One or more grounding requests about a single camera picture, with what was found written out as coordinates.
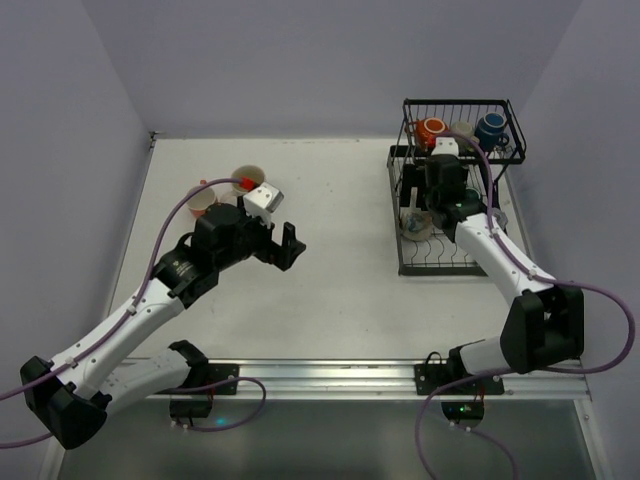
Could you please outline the tall floral white mug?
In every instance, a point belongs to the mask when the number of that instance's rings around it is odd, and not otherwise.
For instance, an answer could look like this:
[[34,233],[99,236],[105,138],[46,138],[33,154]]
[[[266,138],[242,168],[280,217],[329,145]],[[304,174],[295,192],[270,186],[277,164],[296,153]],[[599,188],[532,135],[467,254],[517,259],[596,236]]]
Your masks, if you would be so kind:
[[425,242],[433,233],[432,217],[425,211],[406,211],[400,217],[400,229],[405,239]]

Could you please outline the dark teal mug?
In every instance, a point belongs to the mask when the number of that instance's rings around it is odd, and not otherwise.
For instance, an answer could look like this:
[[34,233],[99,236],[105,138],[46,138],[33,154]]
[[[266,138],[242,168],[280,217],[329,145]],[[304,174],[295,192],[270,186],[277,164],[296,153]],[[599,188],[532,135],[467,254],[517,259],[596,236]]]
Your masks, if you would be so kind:
[[465,190],[465,200],[468,202],[482,202],[481,193],[474,188],[467,188]]

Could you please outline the salmon orange mug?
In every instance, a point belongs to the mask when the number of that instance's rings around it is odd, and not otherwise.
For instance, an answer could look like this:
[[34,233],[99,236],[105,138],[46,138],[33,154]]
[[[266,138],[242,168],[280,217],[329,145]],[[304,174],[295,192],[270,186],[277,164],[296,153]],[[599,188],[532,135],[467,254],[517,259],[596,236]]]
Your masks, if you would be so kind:
[[208,207],[218,202],[218,197],[213,187],[209,186],[201,191],[198,190],[199,187],[204,186],[206,183],[205,179],[201,179],[198,185],[188,191],[190,198],[186,202],[186,207],[194,218],[201,217]]

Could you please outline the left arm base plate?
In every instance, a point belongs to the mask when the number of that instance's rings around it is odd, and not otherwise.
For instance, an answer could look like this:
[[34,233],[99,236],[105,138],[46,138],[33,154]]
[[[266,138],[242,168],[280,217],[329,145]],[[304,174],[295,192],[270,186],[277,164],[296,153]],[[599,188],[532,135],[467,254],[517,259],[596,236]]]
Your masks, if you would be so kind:
[[[204,379],[205,385],[217,384],[225,380],[237,378],[240,373],[240,366],[235,363],[210,363],[206,367],[206,375]],[[208,390],[208,395],[233,396],[237,393],[237,382],[229,382],[219,387],[213,387]]]

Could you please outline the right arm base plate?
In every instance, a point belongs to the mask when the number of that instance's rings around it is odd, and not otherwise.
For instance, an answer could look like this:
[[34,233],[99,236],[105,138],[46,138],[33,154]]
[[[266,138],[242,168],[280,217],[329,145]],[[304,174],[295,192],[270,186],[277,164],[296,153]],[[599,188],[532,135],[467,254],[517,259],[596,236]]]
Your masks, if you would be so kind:
[[439,395],[452,396],[500,396],[505,393],[500,377],[470,380],[471,375],[455,361],[450,361],[437,351],[429,353],[425,360],[414,364],[416,393],[427,396],[439,389]]

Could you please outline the beige mug upper shelf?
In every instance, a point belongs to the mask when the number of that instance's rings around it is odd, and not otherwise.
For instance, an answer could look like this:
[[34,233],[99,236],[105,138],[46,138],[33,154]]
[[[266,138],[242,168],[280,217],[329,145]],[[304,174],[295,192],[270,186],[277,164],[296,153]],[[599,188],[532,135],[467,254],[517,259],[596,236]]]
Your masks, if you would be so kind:
[[475,136],[475,127],[465,121],[451,123],[449,133],[454,137],[461,151],[472,151],[472,143],[478,142],[478,138]]

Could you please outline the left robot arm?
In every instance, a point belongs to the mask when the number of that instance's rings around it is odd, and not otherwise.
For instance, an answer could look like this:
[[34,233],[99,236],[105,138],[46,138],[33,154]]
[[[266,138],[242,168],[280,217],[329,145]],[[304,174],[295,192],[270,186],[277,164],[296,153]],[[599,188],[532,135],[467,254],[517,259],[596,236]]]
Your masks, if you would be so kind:
[[293,266],[306,246],[289,222],[276,243],[270,214],[247,205],[209,207],[173,249],[153,256],[139,289],[115,312],[51,359],[34,356],[21,366],[27,407],[63,448],[85,444],[109,416],[149,395],[203,387],[208,361],[185,340],[149,360],[119,366],[152,333],[215,288],[223,271],[250,258],[281,271]]

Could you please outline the blue mug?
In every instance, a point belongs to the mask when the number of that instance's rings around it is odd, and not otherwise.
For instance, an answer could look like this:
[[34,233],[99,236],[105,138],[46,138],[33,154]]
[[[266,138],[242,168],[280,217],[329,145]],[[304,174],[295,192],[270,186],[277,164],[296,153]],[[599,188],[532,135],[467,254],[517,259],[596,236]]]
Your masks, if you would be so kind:
[[510,137],[506,133],[507,118],[499,112],[488,112],[482,116],[475,127],[474,136],[484,152],[491,152],[496,147],[505,148]]

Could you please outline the orange round mug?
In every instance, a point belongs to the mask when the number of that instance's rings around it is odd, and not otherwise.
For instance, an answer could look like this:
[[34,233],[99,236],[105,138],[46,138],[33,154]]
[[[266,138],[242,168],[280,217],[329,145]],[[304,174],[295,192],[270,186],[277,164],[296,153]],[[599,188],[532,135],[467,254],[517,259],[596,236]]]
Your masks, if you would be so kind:
[[448,131],[448,125],[440,118],[427,117],[409,122],[405,130],[420,150],[427,151],[435,147],[438,135]]

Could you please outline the aluminium mounting rail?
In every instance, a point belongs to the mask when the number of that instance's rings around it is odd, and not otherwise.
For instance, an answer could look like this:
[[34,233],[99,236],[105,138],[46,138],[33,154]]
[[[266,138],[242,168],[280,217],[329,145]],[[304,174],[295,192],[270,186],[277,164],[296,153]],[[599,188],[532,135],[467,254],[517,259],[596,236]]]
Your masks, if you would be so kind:
[[[408,399],[416,393],[413,365],[410,361],[316,361],[316,360],[209,360],[210,363],[235,363],[238,377],[255,378],[273,398],[351,399],[376,397]],[[580,375],[561,375],[536,371],[524,375],[492,375],[503,381],[500,396],[452,396],[520,400],[581,400],[590,396],[586,380]]]

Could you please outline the cream floral mug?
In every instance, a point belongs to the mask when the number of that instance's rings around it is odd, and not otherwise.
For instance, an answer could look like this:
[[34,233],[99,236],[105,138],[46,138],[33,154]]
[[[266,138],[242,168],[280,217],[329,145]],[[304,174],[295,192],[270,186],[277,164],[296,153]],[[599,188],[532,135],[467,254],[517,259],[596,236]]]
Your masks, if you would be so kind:
[[[247,178],[253,182],[254,187],[261,185],[266,180],[265,172],[256,165],[242,165],[232,172],[231,177],[236,179]],[[237,198],[244,196],[249,191],[250,189],[243,184],[234,183],[222,194],[220,201],[235,205]]]

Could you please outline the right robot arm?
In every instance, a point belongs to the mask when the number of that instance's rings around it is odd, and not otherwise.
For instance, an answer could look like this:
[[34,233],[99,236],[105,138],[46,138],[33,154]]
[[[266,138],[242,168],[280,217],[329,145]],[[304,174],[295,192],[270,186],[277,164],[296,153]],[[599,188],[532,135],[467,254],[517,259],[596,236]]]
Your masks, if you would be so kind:
[[582,290],[535,278],[534,263],[493,222],[488,207],[467,196],[465,169],[456,156],[426,161],[424,203],[435,227],[479,264],[509,305],[498,336],[450,350],[456,376],[525,374],[583,353]]

